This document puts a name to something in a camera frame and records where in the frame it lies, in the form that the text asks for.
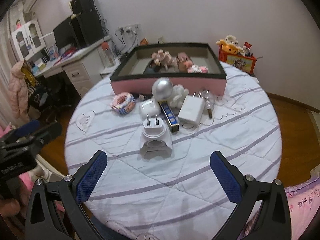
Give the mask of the person's left hand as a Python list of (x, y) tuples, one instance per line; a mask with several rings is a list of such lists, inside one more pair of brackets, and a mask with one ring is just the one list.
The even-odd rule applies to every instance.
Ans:
[(15, 199), (1, 199), (0, 214), (3, 218), (12, 217), (20, 212), (20, 204)]

